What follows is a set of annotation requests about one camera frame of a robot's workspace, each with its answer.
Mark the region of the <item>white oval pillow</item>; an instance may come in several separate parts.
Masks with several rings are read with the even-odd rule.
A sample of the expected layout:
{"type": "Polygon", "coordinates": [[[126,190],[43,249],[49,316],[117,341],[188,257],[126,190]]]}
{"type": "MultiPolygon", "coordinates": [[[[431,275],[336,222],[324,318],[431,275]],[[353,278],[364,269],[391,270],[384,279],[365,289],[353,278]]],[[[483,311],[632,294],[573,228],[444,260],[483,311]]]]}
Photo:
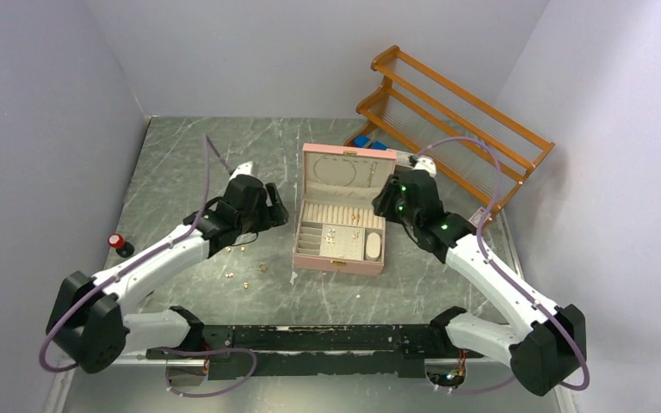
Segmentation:
{"type": "Polygon", "coordinates": [[[382,252],[382,239],[379,233],[370,233],[366,236],[364,259],[370,262],[378,262],[382,252]]]}

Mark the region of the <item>red emergency stop button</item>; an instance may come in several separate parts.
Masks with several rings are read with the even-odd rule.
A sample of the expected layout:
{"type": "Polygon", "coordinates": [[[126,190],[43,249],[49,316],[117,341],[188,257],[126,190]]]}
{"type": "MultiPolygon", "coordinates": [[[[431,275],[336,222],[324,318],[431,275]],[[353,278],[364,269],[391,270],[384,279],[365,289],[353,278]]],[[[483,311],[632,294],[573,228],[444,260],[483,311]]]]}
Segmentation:
{"type": "Polygon", "coordinates": [[[108,237],[108,245],[122,258],[129,258],[134,254],[133,245],[119,233],[113,233],[108,237]]]}

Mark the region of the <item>orange wooden rack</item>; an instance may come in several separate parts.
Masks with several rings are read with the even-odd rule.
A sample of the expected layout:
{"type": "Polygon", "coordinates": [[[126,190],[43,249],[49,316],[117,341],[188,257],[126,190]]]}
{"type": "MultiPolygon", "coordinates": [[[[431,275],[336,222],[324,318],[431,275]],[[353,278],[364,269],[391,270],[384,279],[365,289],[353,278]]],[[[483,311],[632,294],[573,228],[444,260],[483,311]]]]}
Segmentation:
{"type": "Polygon", "coordinates": [[[391,46],[371,62],[378,88],[356,112],[364,126],[347,139],[388,137],[411,153],[431,157],[439,173],[495,218],[552,152],[555,144],[472,92],[391,46]]]}

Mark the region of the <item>pink jewelry box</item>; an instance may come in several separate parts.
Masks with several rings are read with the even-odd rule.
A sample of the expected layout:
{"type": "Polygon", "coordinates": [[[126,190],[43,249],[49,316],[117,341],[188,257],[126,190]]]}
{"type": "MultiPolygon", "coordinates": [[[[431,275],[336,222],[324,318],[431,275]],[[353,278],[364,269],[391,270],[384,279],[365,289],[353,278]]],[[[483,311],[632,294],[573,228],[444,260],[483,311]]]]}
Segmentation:
{"type": "Polygon", "coordinates": [[[305,144],[302,147],[303,194],[295,242],[296,268],[378,276],[385,267],[386,220],[374,214],[372,200],[396,166],[395,152],[340,145],[305,144]],[[358,223],[351,221],[361,215],[358,223]],[[336,242],[325,240],[326,228],[337,228],[336,242]],[[351,238],[353,230],[361,237],[351,238]],[[379,233],[378,262],[364,259],[366,236],[379,233]]]}

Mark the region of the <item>blue box right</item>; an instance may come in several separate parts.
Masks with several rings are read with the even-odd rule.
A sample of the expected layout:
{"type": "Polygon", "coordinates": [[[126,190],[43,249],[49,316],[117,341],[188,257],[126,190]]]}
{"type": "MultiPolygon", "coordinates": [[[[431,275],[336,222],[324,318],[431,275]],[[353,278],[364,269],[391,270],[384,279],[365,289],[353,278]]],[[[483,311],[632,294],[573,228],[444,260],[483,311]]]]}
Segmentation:
{"type": "Polygon", "coordinates": [[[369,146],[369,148],[374,149],[374,150],[379,150],[379,151],[386,151],[388,149],[388,147],[386,145],[382,144],[381,142],[373,142],[369,146]]]}

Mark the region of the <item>blue box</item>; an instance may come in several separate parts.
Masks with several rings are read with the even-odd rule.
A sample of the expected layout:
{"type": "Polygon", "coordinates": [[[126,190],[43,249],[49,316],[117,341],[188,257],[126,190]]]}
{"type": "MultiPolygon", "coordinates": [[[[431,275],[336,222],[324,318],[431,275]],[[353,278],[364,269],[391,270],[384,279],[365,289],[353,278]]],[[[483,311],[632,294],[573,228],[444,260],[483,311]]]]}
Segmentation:
{"type": "Polygon", "coordinates": [[[386,145],[382,144],[381,142],[373,142],[369,146],[369,148],[374,149],[374,150],[379,150],[379,151],[386,151],[388,149],[388,147],[386,145]]]}
{"type": "Polygon", "coordinates": [[[372,143],[371,139],[366,135],[358,135],[352,140],[352,144],[358,148],[368,148],[372,143]]]}

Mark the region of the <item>small red white box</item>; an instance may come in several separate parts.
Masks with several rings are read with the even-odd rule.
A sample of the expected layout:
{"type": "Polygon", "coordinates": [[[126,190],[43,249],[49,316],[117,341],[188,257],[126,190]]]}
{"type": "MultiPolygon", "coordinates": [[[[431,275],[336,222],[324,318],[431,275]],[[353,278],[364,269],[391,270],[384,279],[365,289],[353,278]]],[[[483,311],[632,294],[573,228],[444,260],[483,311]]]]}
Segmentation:
{"type": "Polygon", "coordinates": [[[492,212],[480,207],[470,218],[473,225],[488,225],[492,220],[492,212]]]}

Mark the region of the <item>blue box left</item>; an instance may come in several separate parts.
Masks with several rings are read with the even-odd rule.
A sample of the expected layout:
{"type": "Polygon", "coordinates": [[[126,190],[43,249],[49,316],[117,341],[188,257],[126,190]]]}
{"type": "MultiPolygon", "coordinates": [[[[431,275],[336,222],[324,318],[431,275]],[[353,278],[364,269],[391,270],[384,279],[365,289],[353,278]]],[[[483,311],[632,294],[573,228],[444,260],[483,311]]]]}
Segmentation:
{"type": "Polygon", "coordinates": [[[368,148],[372,143],[371,139],[366,135],[358,135],[352,140],[352,144],[358,148],[368,148]]]}

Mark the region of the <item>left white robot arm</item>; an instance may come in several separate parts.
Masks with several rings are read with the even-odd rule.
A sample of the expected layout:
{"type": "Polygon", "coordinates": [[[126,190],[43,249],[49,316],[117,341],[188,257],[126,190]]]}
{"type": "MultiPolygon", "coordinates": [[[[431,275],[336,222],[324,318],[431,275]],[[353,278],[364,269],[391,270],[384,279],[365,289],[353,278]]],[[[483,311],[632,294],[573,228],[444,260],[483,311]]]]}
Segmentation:
{"type": "Polygon", "coordinates": [[[244,234],[287,221],[274,183],[233,175],[221,196],[207,200],[148,249],[99,273],[65,277],[47,322],[40,364],[53,369],[46,362],[51,343],[86,373],[99,373],[126,352],[155,348],[184,358],[199,354],[206,341],[197,316],[179,305],[157,313],[139,313],[137,305],[183,270],[235,246],[244,234]]]}

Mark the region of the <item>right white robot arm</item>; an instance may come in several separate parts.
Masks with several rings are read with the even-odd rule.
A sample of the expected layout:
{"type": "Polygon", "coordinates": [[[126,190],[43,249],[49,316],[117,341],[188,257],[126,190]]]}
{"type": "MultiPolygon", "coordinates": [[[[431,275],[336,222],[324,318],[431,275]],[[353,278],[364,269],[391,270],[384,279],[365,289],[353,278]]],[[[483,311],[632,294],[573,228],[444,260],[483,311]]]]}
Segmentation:
{"type": "Polygon", "coordinates": [[[434,319],[430,346],[441,356],[471,350],[510,368],[527,391],[545,396],[586,365],[584,314],[538,293],[502,262],[467,219],[445,211],[424,170],[388,176],[374,213],[402,225],[417,246],[463,275],[503,315],[495,324],[454,307],[434,319]]]}

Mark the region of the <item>crystal drop earring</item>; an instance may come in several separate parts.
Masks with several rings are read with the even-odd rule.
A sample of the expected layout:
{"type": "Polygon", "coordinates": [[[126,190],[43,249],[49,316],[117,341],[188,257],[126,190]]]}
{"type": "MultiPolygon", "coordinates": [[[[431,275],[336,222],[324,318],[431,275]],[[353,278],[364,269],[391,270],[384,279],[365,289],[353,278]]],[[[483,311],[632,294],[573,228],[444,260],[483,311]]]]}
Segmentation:
{"type": "Polygon", "coordinates": [[[335,226],[328,226],[326,228],[325,240],[328,244],[334,245],[336,242],[337,228],[335,226]]]}

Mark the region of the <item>thin silver bangle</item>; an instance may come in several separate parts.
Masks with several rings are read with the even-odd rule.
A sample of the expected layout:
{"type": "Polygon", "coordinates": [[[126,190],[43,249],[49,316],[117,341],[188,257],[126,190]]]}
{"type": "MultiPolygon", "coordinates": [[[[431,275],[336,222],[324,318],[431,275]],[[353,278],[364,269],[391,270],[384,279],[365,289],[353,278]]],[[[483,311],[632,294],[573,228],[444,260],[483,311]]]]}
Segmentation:
{"type": "Polygon", "coordinates": [[[259,233],[257,231],[246,232],[239,234],[233,240],[227,239],[225,242],[225,248],[238,248],[243,247],[247,244],[254,243],[258,239],[259,233]]]}

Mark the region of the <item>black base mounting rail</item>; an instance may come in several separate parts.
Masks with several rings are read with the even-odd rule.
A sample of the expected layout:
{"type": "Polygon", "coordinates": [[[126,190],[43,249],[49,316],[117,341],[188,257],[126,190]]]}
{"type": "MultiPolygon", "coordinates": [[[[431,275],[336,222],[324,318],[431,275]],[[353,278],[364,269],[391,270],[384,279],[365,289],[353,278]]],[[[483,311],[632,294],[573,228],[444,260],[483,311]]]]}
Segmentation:
{"type": "Polygon", "coordinates": [[[150,361],[170,367],[207,369],[210,380],[315,375],[394,374],[427,378],[434,364],[456,365],[461,356],[477,358],[454,347],[429,324],[351,324],[319,326],[208,325],[200,355],[171,354],[152,348],[150,361]]]}

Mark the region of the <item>white flat carton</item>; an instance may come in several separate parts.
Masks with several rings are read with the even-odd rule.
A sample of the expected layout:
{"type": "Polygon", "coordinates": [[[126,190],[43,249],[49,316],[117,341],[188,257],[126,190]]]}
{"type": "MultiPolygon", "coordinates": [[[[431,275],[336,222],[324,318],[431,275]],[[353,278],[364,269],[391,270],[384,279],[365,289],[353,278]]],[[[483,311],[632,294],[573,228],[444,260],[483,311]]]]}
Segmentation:
{"type": "Polygon", "coordinates": [[[395,151],[395,156],[397,168],[406,168],[411,170],[417,163],[414,155],[406,151],[395,151]]]}

